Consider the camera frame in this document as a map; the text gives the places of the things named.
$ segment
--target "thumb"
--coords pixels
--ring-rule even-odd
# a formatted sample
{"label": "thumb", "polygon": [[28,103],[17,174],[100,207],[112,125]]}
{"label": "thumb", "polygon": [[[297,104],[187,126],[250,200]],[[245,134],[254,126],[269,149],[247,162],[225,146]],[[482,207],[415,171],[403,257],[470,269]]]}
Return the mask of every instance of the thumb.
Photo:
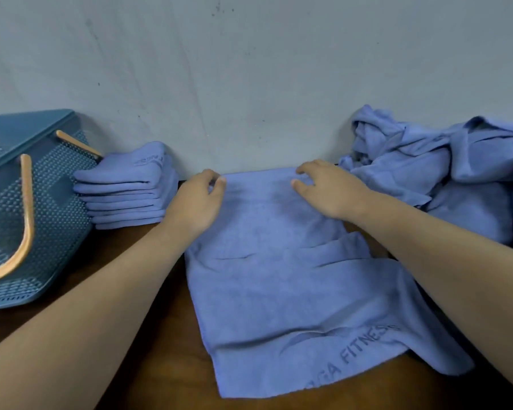
{"label": "thumb", "polygon": [[294,191],[299,193],[301,197],[305,200],[308,200],[309,194],[312,189],[312,185],[306,185],[300,180],[291,180],[291,186],[294,188]]}
{"label": "thumb", "polygon": [[224,191],[226,190],[226,179],[224,177],[219,177],[215,181],[215,186],[209,193],[211,198],[218,200],[218,203],[222,203],[222,199],[224,197]]}

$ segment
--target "brown wooden table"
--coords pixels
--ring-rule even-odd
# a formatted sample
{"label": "brown wooden table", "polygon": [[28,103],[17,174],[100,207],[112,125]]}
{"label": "brown wooden table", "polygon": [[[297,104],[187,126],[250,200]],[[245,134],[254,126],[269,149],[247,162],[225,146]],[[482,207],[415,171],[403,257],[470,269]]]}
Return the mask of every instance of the brown wooden table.
{"label": "brown wooden table", "polygon": [[[44,296],[28,305],[0,310],[0,341],[126,250],[151,227],[93,231]],[[372,247],[374,254],[384,255],[379,245]],[[160,289],[98,408],[454,409],[481,403],[505,405],[506,395],[513,394],[503,380],[490,372],[445,377],[407,353],[318,389],[265,400],[225,400],[219,397],[211,359],[199,333],[181,258]]]}

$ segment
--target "person's left hand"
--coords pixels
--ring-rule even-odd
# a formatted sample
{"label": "person's left hand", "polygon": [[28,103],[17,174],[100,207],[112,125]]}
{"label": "person's left hand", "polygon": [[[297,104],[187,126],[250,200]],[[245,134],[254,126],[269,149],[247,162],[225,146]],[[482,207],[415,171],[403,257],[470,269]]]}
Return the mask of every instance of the person's left hand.
{"label": "person's left hand", "polygon": [[[211,181],[215,186],[209,193]],[[164,227],[173,227],[194,240],[205,232],[217,218],[226,189],[226,179],[211,169],[194,175],[182,186],[165,211]]]}

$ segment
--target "basket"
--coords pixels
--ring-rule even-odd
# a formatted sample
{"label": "basket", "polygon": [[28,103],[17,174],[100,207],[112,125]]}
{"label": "basket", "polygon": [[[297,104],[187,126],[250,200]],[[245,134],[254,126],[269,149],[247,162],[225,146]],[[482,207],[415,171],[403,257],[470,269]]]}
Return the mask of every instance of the basket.
{"label": "basket", "polygon": [[0,115],[0,308],[40,296],[91,230],[72,173],[96,155],[72,110]]}

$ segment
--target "gray wall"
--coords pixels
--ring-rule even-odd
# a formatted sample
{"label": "gray wall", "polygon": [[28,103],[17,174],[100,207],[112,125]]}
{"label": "gray wall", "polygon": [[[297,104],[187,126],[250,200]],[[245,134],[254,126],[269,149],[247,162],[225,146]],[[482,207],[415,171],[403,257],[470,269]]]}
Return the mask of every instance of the gray wall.
{"label": "gray wall", "polygon": [[513,121],[513,0],[0,0],[0,112],[73,108],[183,176],[335,161],[364,103]]}

